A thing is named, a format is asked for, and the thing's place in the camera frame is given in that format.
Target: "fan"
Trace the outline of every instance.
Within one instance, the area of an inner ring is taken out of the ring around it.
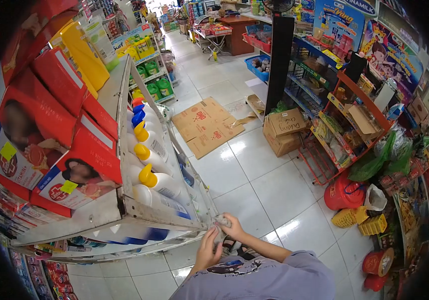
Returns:
[[[295,0],[263,0],[263,4],[274,14],[280,14],[289,11],[295,5]]]

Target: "gray shirt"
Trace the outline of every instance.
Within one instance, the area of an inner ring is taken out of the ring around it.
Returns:
[[[263,256],[226,256],[186,279],[171,300],[333,300],[333,274],[312,251],[295,251],[283,263]]]

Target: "blue bottle cap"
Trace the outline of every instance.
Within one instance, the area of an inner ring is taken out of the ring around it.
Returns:
[[[137,105],[137,106],[133,107],[133,113],[137,114],[138,112],[143,111],[143,108],[145,108],[144,104]]]
[[[136,127],[136,125],[138,125],[139,123],[141,123],[141,121],[143,121],[143,119],[145,118],[145,116],[146,116],[146,114],[145,114],[144,111],[139,111],[137,114],[135,114],[131,118],[131,123],[133,124],[133,127]]]

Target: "blue plastic basket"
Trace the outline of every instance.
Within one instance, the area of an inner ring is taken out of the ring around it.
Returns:
[[[245,59],[246,67],[248,70],[250,70],[254,75],[256,75],[260,80],[262,81],[268,81],[268,78],[270,77],[270,74],[267,72],[260,72],[258,69],[256,69],[254,66],[251,65],[253,60],[259,59],[260,62],[262,62],[265,59],[268,59],[271,62],[271,57],[268,55],[257,55],[250,58]]]

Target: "wooden desk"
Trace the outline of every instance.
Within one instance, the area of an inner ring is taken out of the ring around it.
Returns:
[[[218,21],[233,27],[231,36],[226,37],[226,43],[230,48],[231,55],[235,56],[254,52],[252,45],[243,42],[243,33],[246,33],[246,26],[255,25],[258,20],[245,16],[239,16],[239,18],[231,16],[220,18]]]

